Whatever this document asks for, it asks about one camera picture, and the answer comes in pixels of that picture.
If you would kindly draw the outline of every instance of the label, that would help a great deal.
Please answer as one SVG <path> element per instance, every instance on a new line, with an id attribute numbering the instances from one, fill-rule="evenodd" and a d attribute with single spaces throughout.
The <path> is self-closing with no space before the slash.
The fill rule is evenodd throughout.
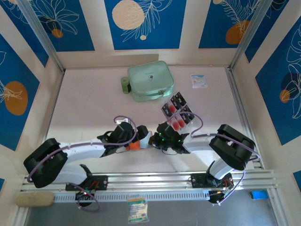
<path id="1" fill-rule="evenodd" d="M 202 74 L 192 74 L 191 82 L 192 82 L 192 88 L 206 88 L 207 87 L 205 76 Z"/>
<path id="2" fill-rule="evenodd" d="M 182 96 L 182 94 L 180 92 L 178 92 L 175 95 L 175 98 L 177 99 L 177 101 L 180 103 L 181 106 L 185 106 L 186 100 L 184 99 L 184 97 Z"/>
<path id="3" fill-rule="evenodd" d="M 129 84 L 127 85 L 127 91 L 130 92 L 131 89 L 132 89 L 132 88 L 131 88 L 131 84 L 129 83 Z"/>
<path id="4" fill-rule="evenodd" d="M 130 224 L 148 221 L 147 202 L 144 198 L 131 199 L 128 203 L 128 222 Z"/>
<path id="5" fill-rule="evenodd" d="M 188 117 L 187 114 L 183 113 L 183 114 L 180 114 L 181 118 L 184 120 L 184 122 L 186 124 L 188 124 L 189 122 L 191 122 L 190 118 Z"/>
<path id="6" fill-rule="evenodd" d="M 183 112 L 191 112 L 192 113 L 192 111 L 190 110 L 190 108 L 188 107 L 188 105 L 186 105 L 185 107 L 183 107 L 182 111 Z M 193 120 L 194 117 L 195 117 L 193 114 L 189 114 L 189 113 L 186 113 L 186 114 L 187 114 L 187 116 L 189 117 L 190 120 Z"/>
<path id="7" fill-rule="evenodd" d="M 164 104 L 163 107 L 162 107 L 161 109 L 162 109 L 164 115 L 165 115 L 167 118 L 169 118 L 169 117 L 171 117 L 171 116 L 173 115 L 172 112 L 170 111 L 170 109 L 169 109 L 167 103 Z"/>
<path id="8" fill-rule="evenodd" d="M 181 105 L 179 103 L 179 101 L 177 100 L 177 98 L 175 96 L 173 96 L 171 99 L 170 99 L 171 103 L 173 103 L 173 105 L 175 106 L 175 108 L 177 110 L 179 110 L 181 108 Z"/>

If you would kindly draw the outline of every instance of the blue sponge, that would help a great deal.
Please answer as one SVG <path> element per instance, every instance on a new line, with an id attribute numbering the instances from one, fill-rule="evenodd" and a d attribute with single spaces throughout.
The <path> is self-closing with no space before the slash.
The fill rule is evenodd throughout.
<path id="1" fill-rule="evenodd" d="M 252 191 L 251 192 L 252 199 L 269 199 L 267 191 Z"/>

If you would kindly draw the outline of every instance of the red liquid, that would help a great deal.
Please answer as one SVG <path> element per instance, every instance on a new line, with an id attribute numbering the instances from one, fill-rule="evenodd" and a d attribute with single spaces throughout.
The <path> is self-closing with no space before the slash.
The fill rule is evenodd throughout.
<path id="1" fill-rule="evenodd" d="M 174 113 L 177 111 L 177 109 L 175 108 L 174 105 L 170 105 L 170 106 L 169 106 L 169 109 L 170 109 L 170 111 L 172 112 L 172 114 L 174 114 Z"/>
<path id="2" fill-rule="evenodd" d="M 180 119 L 180 120 L 178 121 L 178 123 L 179 123 L 179 125 L 180 125 L 182 128 L 185 127 L 185 122 L 184 122 L 183 119 Z"/>
<path id="3" fill-rule="evenodd" d="M 177 122 L 173 123 L 173 128 L 175 131 L 178 131 L 180 129 L 180 125 Z"/>

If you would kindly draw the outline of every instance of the beige circle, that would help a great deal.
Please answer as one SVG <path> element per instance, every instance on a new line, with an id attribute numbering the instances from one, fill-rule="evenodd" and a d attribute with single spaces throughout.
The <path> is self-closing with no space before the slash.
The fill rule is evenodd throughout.
<path id="1" fill-rule="evenodd" d="M 123 30 L 132 30 L 144 22 L 144 12 L 137 2 L 122 0 L 113 9 L 115 24 Z"/>
<path id="2" fill-rule="evenodd" d="M 221 4 L 224 0 L 212 0 L 215 5 Z"/>
<path id="3" fill-rule="evenodd" d="M 17 4 L 17 3 L 16 3 L 16 0 L 8 0 L 8 1 L 10 1 L 10 2 L 13 3 L 13 4 Z"/>

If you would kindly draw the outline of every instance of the orange circle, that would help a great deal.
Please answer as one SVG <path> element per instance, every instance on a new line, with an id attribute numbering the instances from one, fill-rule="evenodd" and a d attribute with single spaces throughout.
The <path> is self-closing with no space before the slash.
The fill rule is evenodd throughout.
<path id="1" fill-rule="evenodd" d="M 226 34 L 226 42 L 228 44 L 239 44 L 247 27 L 249 26 L 250 21 L 244 20 L 239 24 L 233 25 Z"/>
<path id="2" fill-rule="evenodd" d="M 280 92 L 280 100 L 283 103 L 287 103 L 290 100 L 290 92 L 286 89 Z"/>
<path id="3" fill-rule="evenodd" d="M 55 36 L 56 38 L 60 39 L 61 37 L 63 37 L 63 32 L 59 29 L 53 29 L 51 31 L 52 35 Z"/>
<path id="4" fill-rule="evenodd" d="M 4 99 L 8 111 L 17 116 L 24 114 L 28 104 L 25 86 L 18 81 L 11 81 L 5 86 L 4 93 L 8 95 Z"/>

